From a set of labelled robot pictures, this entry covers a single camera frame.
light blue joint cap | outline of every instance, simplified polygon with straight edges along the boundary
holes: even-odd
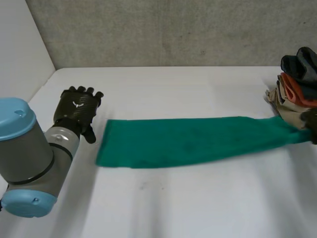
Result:
[[[19,98],[0,98],[0,141],[19,137],[32,129],[35,113]]]
[[[1,205],[19,217],[43,217],[50,213],[57,197],[42,191],[16,189],[4,193]]]

orange cloth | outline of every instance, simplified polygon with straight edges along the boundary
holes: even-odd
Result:
[[[295,79],[293,79],[291,76],[287,75],[286,73],[281,73],[281,75],[284,81],[287,98],[292,103],[295,103],[301,107],[306,107],[306,108],[317,107],[317,100],[306,100],[304,98],[301,87],[298,85]]]

black cloth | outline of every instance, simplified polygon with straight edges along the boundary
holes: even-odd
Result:
[[[317,100],[317,54],[301,47],[295,56],[284,56],[281,69],[294,78],[307,100]]]

beige cloth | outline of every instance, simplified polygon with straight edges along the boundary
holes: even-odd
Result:
[[[274,88],[271,91],[267,91],[266,97],[270,103],[275,105],[276,109],[278,110],[278,113],[281,115],[284,121],[298,129],[305,128],[304,122],[300,119],[300,112],[292,111],[289,108],[280,104],[277,95],[277,88]]]
[[[284,100],[284,102],[282,102],[280,100],[279,95],[277,93],[278,101],[279,101],[280,105],[287,107],[292,111],[299,112],[299,113],[303,113],[303,112],[309,110],[310,108],[303,108],[303,107],[296,105],[295,103],[292,103],[291,101],[288,100],[286,93],[285,93],[285,89],[283,87],[284,82],[283,82],[283,79],[281,79],[281,77],[282,77],[281,75],[278,76],[278,79],[280,81],[279,90],[281,92],[281,96],[282,96],[282,99]]]

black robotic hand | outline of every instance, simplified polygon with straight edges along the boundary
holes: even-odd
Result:
[[[309,109],[301,114],[301,120],[305,122],[305,127],[312,132],[311,141],[317,145],[317,108]]]
[[[93,95],[94,89],[71,86],[60,96],[59,104],[54,114],[54,126],[62,126],[72,130],[79,137],[83,135],[90,144],[96,141],[91,127],[97,108],[101,104],[102,92]]]

